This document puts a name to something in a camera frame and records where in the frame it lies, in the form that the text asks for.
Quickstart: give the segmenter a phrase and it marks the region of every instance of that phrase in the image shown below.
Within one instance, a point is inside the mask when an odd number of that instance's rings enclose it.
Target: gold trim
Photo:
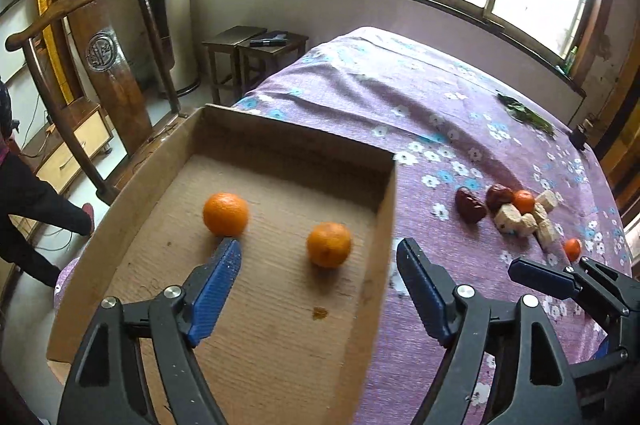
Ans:
[[[52,2],[52,0],[38,0],[38,14],[44,14]],[[53,73],[56,76],[56,81],[58,81],[62,96],[65,98],[67,105],[69,105],[74,101],[74,95],[66,80],[66,75],[62,68],[62,62],[60,62],[58,48],[56,47],[56,42],[53,39],[53,31],[50,26],[47,26],[42,30],[42,37],[44,39],[44,44],[47,47],[47,53],[49,54],[49,60],[51,62],[51,67],[53,68]]]

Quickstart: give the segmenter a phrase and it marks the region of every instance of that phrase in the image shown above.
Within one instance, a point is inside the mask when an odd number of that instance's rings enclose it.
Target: bed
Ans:
[[[555,138],[511,118],[496,91],[550,121]],[[498,233],[490,218],[471,229],[453,206],[459,186],[482,198],[494,183],[535,193],[553,190],[560,205],[550,217],[558,233],[578,237],[584,254],[630,274],[622,222],[591,149],[575,150],[559,120],[454,57],[396,34],[360,28],[313,48],[236,108],[393,151],[395,243],[414,237],[432,262],[484,296],[516,301],[530,292],[507,276],[516,257],[558,267],[569,263],[561,240],[545,253],[533,237]],[[393,258],[357,424],[410,423],[444,352],[424,331]],[[56,297],[72,267],[63,271]],[[572,301],[542,294],[540,300],[569,361],[589,358],[604,331]],[[466,423],[479,423],[494,368],[486,355]]]

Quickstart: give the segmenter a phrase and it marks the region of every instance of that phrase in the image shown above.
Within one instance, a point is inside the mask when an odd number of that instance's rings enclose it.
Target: person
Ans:
[[[16,127],[9,91],[0,81],[0,257],[53,288],[60,268],[35,251],[9,215],[28,217],[89,236],[94,232],[94,208],[89,203],[76,207],[31,171],[15,151]]]

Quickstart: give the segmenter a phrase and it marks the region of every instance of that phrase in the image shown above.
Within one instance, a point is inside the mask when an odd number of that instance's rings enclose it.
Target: blue gripper pad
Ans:
[[[571,274],[548,268],[529,259],[519,257],[511,261],[508,274],[512,281],[556,299],[571,299],[578,294]]]
[[[431,270],[426,271],[418,259],[417,253],[423,254],[415,240],[403,239],[399,243],[396,253],[398,272],[409,290],[409,295],[427,334],[436,339],[440,345],[446,347],[457,331],[457,327],[453,325],[456,320],[456,312],[452,296],[456,285],[443,267],[431,264],[428,259],[424,258],[422,262],[427,264]],[[432,279],[431,274],[434,274],[437,279]],[[438,290],[435,280],[439,281],[444,292],[441,293]]]
[[[213,332],[226,298],[240,272],[241,263],[240,243],[234,239],[230,240],[230,244],[191,305],[191,328],[185,333],[191,347],[196,347]]]

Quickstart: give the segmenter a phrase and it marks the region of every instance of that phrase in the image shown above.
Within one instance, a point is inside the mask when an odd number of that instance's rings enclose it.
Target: black pants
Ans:
[[[60,269],[33,249],[9,214],[28,217],[80,235],[91,233],[91,217],[38,179],[15,154],[0,165],[0,257],[13,262],[31,277],[54,287]]]

